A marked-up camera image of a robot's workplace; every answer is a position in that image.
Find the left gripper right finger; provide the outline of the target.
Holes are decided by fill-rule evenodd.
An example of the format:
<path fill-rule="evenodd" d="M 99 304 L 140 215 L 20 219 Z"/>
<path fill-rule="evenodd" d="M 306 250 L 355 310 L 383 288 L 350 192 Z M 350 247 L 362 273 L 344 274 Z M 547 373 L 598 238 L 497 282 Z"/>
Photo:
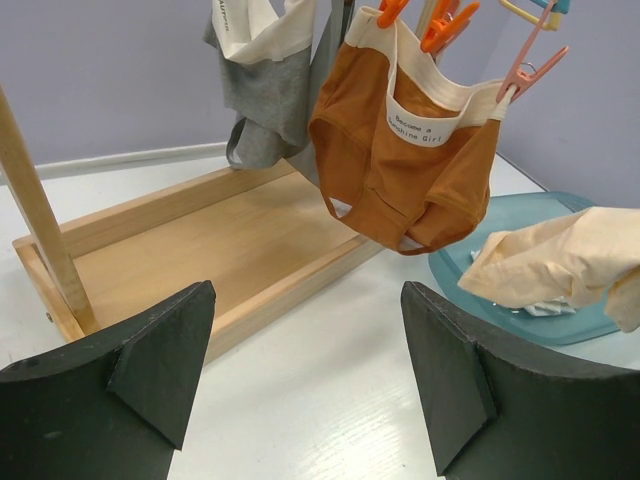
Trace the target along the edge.
<path fill-rule="evenodd" d="M 401 309 L 438 475 L 638 477 L 637 371 L 531 343 L 418 282 Z"/>

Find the beige cotton underwear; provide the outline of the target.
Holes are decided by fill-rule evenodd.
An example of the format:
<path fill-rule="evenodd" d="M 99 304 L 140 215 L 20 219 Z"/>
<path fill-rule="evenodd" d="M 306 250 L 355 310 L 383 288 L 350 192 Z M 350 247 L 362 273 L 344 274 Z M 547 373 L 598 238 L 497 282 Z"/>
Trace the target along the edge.
<path fill-rule="evenodd" d="M 605 300 L 625 332 L 639 328 L 639 211 L 590 207 L 489 235 L 458 286 L 504 307 L 564 297 L 573 308 Z"/>

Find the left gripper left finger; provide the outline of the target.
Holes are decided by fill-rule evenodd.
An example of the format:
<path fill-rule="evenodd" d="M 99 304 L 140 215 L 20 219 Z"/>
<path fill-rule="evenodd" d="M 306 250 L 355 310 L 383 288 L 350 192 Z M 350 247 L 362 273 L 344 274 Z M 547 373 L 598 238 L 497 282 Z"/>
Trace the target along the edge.
<path fill-rule="evenodd" d="M 165 479 L 215 313 L 208 280 L 1 371 L 4 479 Z"/>

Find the orange and cream underwear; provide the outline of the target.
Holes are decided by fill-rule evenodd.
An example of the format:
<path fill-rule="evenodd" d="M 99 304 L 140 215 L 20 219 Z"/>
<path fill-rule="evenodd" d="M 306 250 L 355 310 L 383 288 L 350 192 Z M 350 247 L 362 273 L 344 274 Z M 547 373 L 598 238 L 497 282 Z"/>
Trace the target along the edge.
<path fill-rule="evenodd" d="M 441 73 L 402 21 L 353 16 L 309 123 L 330 214 L 403 255 L 437 251 L 486 215 L 510 96 Z"/>

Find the white underwear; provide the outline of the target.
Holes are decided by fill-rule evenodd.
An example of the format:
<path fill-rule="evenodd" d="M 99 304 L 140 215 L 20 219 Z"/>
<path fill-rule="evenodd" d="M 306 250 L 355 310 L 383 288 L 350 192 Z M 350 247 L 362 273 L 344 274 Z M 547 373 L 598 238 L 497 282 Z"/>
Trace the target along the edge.
<path fill-rule="evenodd" d="M 575 315 L 578 310 L 571 307 L 564 297 L 558 297 L 551 301 L 536 302 L 523 307 L 510 307 L 512 312 L 524 311 L 532 317 L 556 317 L 562 315 Z"/>

